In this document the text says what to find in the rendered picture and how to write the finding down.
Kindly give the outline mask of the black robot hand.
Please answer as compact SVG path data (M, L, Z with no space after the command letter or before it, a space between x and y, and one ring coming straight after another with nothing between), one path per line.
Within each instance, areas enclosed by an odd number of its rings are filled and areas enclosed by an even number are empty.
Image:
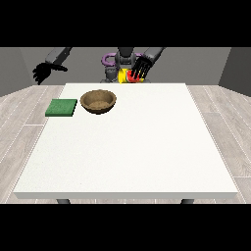
M43 80L45 80L48 76L51 75L51 71L66 72L67 70L68 69L66 67L61 65L40 63L32 72L34 80L37 82L38 85L40 85Z
M131 69L133 79L145 79L153 63L147 57L139 57Z

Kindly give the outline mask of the yellow cup with melon print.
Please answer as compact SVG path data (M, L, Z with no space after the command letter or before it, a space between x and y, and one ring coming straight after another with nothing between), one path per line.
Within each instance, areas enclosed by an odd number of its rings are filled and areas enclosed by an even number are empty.
M118 71L118 82L119 83L138 83L143 82L144 79L138 77L134 77L131 75L131 69L119 69Z

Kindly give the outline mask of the green square pad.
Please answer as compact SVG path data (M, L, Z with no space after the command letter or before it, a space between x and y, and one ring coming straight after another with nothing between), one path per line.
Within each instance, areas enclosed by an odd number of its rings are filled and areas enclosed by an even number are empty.
M71 117L74 114L76 99L52 99L46 112L46 117Z

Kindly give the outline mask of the brown wooden bowl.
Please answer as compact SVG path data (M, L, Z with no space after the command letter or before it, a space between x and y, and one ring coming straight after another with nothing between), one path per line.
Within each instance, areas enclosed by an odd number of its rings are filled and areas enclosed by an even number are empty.
M112 91L103 89L88 91L80 97L81 106L87 112L95 115L109 112L116 101L117 97Z

